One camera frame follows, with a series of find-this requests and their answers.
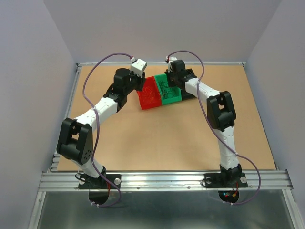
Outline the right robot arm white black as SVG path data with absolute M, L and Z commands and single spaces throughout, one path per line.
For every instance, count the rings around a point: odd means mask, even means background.
M 247 179 L 236 155 L 234 142 L 234 124 L 236 112 L 231 94 L 220 92 L 198 79 L 192 69 L 186 69 L 185 63 L 175 57 L 166 61 L 168 85 L 178 86 L 182 91 L 198 98 L 200 106 L 206 104 L 208 125 L 216 135 L 220 151 L 220 172 L 205 173 L 202 185 L 206 188 L 248 187 Z

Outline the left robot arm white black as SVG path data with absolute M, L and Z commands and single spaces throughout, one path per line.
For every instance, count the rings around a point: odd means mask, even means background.
M 63 120 L 56 151 L 83 171 L 77 178 L 82 186 L 109 186 L 106 168 L 94 159 L 96 144 L 93 142 L 93 132 L 100 128 L 103 121 L 123 108 L 127 96 L 133 90 L 141 91 L 144 82 L 144 68 L 117 69 L 113 83 L 96 105 L 74 119 Z

